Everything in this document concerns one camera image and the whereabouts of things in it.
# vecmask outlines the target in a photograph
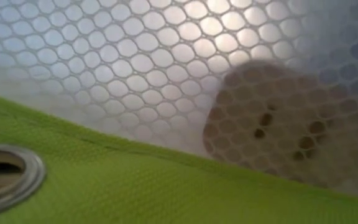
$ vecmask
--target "green fabric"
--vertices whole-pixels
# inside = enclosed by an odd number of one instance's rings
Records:
[[[47,179],[0,223],[358,223],[358,198],[107,136],[0,99],[0,144]]]

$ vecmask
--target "mesh netting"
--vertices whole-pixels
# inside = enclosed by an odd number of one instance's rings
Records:
[[[358,194],[356,0],[0,0],[0,95]]]

